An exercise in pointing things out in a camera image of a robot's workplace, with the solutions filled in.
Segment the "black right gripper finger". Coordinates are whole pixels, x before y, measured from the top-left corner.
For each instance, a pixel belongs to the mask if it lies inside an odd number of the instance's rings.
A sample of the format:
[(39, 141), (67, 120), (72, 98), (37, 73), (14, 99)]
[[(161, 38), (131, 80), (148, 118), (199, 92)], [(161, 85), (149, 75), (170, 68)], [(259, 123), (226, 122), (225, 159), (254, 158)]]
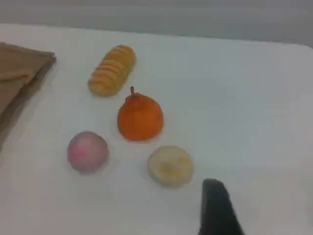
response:
[(202, 183), (201, 235), (243, 235), (244, 231), (232, 206), (230, 195), (217, 179)]

